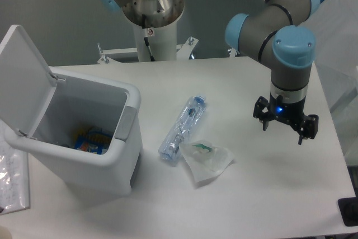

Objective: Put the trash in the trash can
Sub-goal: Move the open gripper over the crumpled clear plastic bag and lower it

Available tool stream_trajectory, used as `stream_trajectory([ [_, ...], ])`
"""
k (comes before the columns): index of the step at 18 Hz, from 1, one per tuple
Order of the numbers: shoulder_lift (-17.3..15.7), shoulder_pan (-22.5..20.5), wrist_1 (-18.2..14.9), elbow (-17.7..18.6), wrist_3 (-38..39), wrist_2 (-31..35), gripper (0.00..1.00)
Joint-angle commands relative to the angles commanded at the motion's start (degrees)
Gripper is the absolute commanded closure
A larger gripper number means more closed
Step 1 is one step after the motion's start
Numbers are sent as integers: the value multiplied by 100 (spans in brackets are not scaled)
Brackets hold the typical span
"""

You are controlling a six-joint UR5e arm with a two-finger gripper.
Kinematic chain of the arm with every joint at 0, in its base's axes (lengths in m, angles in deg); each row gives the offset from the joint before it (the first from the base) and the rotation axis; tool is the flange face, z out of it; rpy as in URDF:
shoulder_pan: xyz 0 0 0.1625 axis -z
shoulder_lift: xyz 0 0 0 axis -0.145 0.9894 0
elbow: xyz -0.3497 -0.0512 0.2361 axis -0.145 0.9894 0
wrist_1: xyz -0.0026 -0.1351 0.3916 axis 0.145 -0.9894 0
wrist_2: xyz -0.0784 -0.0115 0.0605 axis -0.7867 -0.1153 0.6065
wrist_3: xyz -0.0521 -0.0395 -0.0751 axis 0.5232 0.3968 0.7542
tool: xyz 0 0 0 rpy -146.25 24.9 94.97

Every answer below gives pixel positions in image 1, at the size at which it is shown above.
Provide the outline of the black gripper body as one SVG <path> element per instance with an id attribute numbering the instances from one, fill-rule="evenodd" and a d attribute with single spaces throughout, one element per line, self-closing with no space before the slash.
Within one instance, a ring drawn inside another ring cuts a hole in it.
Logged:
<path id="1" fill-rule="evenodd" d="M 278 101 L 270 95 L 270 102 L 268 105 L 268 116 L 265 120 L 265 129 L 268 128 L 269 121 L 276 120 L 283 124 L 289 125 L 293 130 L 298 130 L 304 118 L 304 104 L 305 97 L 299 102 L 292 104 Z"/>

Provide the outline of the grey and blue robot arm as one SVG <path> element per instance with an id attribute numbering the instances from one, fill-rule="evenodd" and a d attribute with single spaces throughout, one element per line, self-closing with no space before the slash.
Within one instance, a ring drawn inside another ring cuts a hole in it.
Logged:
<path id="1" fill-rule="evenodd" d="M 122 10 L 136 31 L 141 62 L 176 59 L 175 26 L 183 0 L 101 0 L 112 11 Z M 315 36 L 304 28 L 320 0 L 264 0 L 256 16 L 235 15 L 225 29 L 225 41 L 235 51 L 271 71 L 270 97 L 260 97 L 253 116 L 264 128 L 276 120 L 292 127 L 300 140 L 313 139 L 319 117 L 305 115 L 304 104 L 315 58 Z"/>

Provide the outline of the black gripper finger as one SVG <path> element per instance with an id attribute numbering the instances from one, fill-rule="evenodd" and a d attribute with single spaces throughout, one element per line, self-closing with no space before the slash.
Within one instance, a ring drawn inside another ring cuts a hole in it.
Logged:
<path id="1" fill-rule="evenodd" d="M 318 133 L 319 116 L 316 114 L 303 115 L 302 121 L 299 124 L 299 140 L 298 145 L 301 145 L 303 140 L 314 139 Z"/>
<path id="2" fill-rule="evenodd" d="M 260 96 L 254 105 L 253 117 L 262 123 L 262 130 L 266 131 L 269 122 L 273 121 L 274 114 L 270 110 L 270 103 L 267 99 Z"/>

